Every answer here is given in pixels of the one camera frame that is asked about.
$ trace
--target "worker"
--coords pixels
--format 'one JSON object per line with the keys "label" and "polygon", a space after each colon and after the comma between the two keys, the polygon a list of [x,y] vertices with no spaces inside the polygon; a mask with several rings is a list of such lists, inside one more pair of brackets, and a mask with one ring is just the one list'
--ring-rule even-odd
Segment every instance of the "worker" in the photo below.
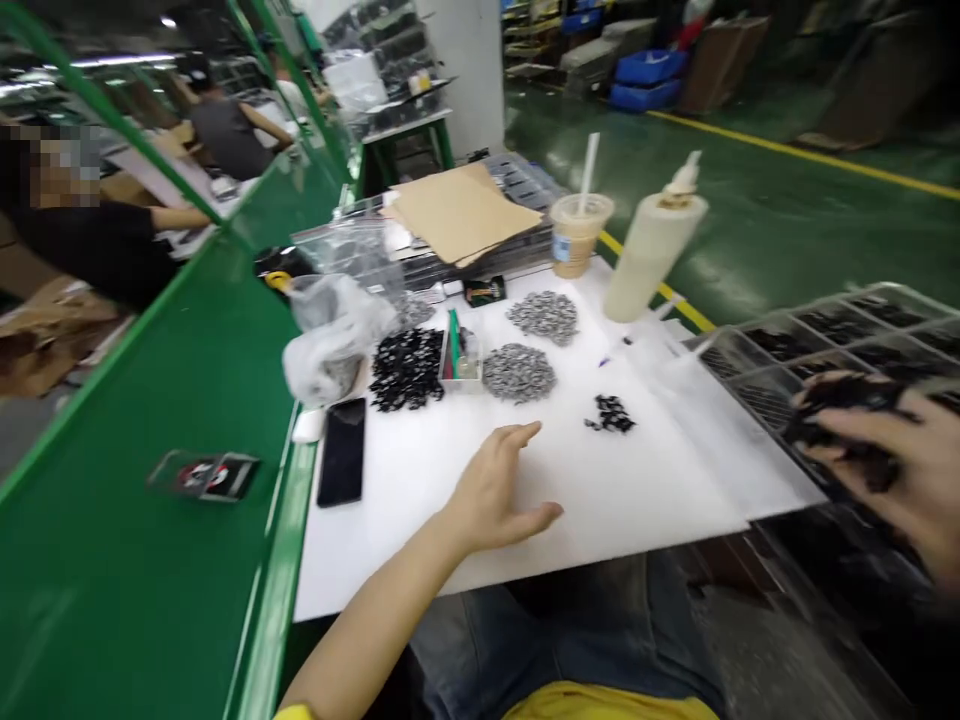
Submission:
{"label": "worker", "polygon": [[[809,454],[902,530],[942,587],[960,594],[960,417],[912,391],[901,407],[922,424],[862,411],[819,416],[825,428],[900,458],[902,480],[888,493],[868,492],[838,448]],[[435,718],[724,716],[685,588],[661,552],[562,571],[562,591],[550,598],[555,607],[536,618],[504,586],[434,600],[468,555],[562,522],[555,503],[512,509],[520,451],[539,430],[535,422],[487,438],[444,508],[367,580],[307,658],[278,720],[358,720],[408,642]]]}
{"label": "worker", "polygon": [[[297,117],[310,117],[310,110],[307,108],[307,101],[303,98],[300,88],[293,82],[290,71],[283,64],[280,55],[274,50],[270,53],[270,63],[273,65],[273,72],[277,78],[277,89],[280,94],[290,104],[291,109]],[[313,99],[317,101],[317,107],[322,108],[333,97],[329,90],[313,91]]]}
{"label": "worker", "polygon": [[[290,105],[290,108],[293,110],[294,114],[300,117],[310,117],[310,110],[307,108],[307,101],[303,97],[303,93],[300,92],[300,88],[295,82],[293,82],[293,77],[290,75],[290,71],[287,69],[286,64],[283,62],[283,58],[280,57],[280,53],[276,49],[276,43],[273,41],[273,38],[269,35],[261,35],[258,38],[260,42],[260,47],[267,54],[267,58],[270,60],[270,66],[273,68],[274,77],[277,78],[277,90],[280,91],[280,94],[283,95],[283,98]],[[330,94],[329,90],[320,90],[313,92],[313,99],[317,101],[318,107],[323,107],[333,96]]]}
{"label": "worker", "polygon": [[[202,55],[191,53],[178,59],[177,66],[199,100],[190,110],[197,139],[220,169],[235,180],[242,182],[263,175],[273,162],[274,152],[293,144],[293,138],[282,127],[246,103],[227,97]],[[254,130],[276,139],[274,152],[263,146]]]}
{"label": "worker", "polygon": [[179,269],[154,235],[205,227],[210,219],[196,208],[101,200],[99,168],[95,178],[83,179],[66,160],[72,142],[49,132],[0,127],[0,211],[50,265],[131,310],[146,310]]}

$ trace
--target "lap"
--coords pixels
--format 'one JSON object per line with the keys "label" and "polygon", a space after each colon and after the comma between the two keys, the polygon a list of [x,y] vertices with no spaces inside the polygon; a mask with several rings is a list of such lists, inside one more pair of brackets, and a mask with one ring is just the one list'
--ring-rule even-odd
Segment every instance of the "lap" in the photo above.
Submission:
{"label": "lap", "polygon": [[722,713],[719,681],[668,553],[571,568],[519,589],[521,597],[536,589],[539,600],[521,604],[494,586],[439,598],[427,611],[411,645],[435,715],[500,717],[556,680],[694,696]]}

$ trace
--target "white glue bottle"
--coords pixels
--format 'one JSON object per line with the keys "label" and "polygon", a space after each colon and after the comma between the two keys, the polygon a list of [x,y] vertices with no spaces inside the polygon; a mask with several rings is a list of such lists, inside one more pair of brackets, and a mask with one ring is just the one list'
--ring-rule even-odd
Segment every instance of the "white glue bottle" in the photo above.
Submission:
{"label": "white glue bottle", "polygon": [[690,153],[673,182],[637,206],[603,302],[604,314],[614,322],[632,323],[640,318],[707,214],[707,201],[694,195],[699,160],[699,150]]}

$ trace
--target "hand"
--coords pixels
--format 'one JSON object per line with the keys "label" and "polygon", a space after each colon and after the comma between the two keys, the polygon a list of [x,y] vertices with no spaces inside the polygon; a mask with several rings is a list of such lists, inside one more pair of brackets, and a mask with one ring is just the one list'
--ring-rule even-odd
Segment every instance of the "hand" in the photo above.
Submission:
{"label": "hand", "polygon": [[867,490],[856,463],[843,459],[843,448],[803,451],[826,465],[864,505],[900,529],[931,575],[945,589],[960,594],[960,416],[913,390],[903,394],[897,407],[916,415],[922,424],[864,410],[824,410],[817,415],[817,422],[827,430],[873,443],[900,459],[901,477],[886,493]]}
{"label": "hand", "polygon": [[563,514],[557,503],[536,510],[513,509],[520,450],[540,432],[540,423],[497,428],[473,456],[440,515],[464,556],[513,545],[543,532]]}

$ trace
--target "yellow shirt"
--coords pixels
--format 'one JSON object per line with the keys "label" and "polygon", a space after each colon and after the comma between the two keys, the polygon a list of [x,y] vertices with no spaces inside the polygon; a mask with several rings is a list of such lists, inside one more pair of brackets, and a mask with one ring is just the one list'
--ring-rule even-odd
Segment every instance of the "yellow shirt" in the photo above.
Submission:
{"label": "yellow shirt", "polygon": [[[275,720],[312,720],[301,706]],[[599,685],[555,682],[514,705],[503,720],[717,720],[696,698],[662,700]]]}

